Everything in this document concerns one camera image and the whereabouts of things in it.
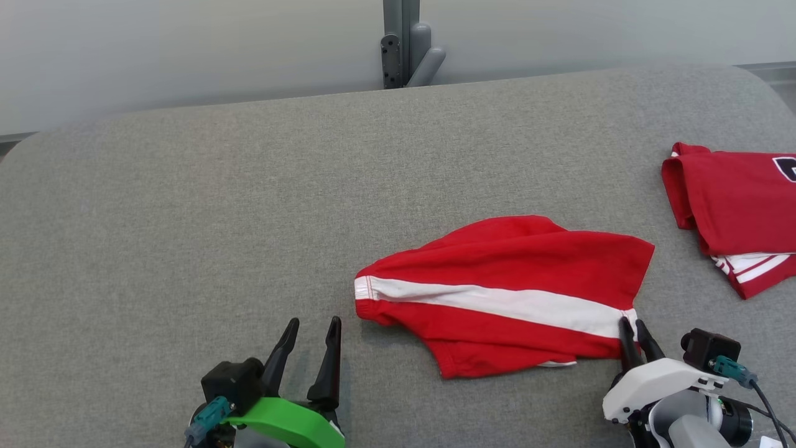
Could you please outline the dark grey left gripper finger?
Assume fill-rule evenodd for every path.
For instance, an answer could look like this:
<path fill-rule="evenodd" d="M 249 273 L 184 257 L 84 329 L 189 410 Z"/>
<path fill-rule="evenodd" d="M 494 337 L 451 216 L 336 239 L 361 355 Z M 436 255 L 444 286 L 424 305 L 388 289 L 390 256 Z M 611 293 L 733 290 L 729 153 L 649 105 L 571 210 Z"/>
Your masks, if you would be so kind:
<path fill-rule="evenodd" d="M 307 393 L 310 405 L 316 410 L 336 410 L 339 406 L 341 335 L 341 318 L 332 317 L 326 334 L 326 352 L 316 380 Z"/>
<path fill-rule="evenodd" d="M 281 338 L 264 363 L 261 375 L 262 396 L 279 397 L 282 375 L 284 375 L 287 359 L 295 348 L 299 327 L 300 320 L 298 318 L 290 319 Z"/>

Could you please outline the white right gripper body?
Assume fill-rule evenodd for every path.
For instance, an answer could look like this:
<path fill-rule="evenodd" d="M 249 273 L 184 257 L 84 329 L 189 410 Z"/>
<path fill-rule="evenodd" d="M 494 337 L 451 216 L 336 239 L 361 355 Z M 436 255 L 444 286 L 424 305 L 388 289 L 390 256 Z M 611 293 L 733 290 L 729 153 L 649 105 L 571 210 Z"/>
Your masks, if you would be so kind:
<path fill-rule="evenodd" d="M 713 375 L 669 358 L 631 368 L 603 397 L 604 419 L 626 424 L 634 411 L 690 388 L 710 394 Z"/>

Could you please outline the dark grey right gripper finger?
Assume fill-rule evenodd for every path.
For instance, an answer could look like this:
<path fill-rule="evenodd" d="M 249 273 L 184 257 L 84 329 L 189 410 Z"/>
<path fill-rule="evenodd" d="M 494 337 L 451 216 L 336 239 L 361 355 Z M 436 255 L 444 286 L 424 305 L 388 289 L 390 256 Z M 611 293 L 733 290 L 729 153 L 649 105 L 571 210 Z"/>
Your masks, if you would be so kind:
<path fill-rule="evenodd" d="M 635 333 L 628 317 L 619 320 L 619 342 L 621 349 L 621 373 L 626 374 L 631 369 L 644 363 L 639 346 L 634 340 Z"/>
<path fill-rule="evenodd" d="M 665 359 L 665 353 L 641 319 L 635 320 L 635 337 L 637 346 L 639 346 L 634 349 L 635 364 L 646 364 Z"/>

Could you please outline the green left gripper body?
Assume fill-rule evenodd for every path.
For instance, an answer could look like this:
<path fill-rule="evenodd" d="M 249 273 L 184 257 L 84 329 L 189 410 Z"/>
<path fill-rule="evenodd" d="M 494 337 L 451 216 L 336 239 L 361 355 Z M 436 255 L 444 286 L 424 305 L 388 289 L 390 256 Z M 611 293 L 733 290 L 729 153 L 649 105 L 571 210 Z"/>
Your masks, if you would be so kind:
<path fill-rule="evenodd" d="M 294 403 L 263 397 L 244 415 L 229 415 L 225 423 L 237 430 L 253 430 L 290 447 L 345 447 L 335 410 L 316 403 Z"/>

